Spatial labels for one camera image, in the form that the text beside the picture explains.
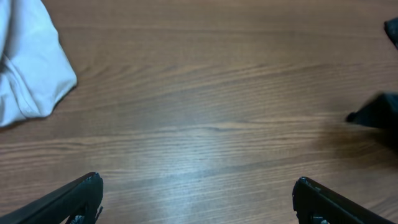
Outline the black printed cycling jersey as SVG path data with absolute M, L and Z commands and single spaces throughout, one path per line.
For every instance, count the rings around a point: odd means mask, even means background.
M 358 111 L 350 113 L 346 122 L 397 131 L 397 92 L 376 95 Z

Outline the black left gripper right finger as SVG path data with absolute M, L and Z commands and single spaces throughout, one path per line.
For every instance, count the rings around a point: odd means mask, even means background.
M 296 181 L 292 199 L 300 224 L 394 224 L 308 177 Z

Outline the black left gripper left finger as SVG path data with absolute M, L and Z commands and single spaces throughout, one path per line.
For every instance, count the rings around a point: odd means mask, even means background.
M 96 223 L 102 212 L 103 179 L 89 172 L 1 217 L 1 223 Z

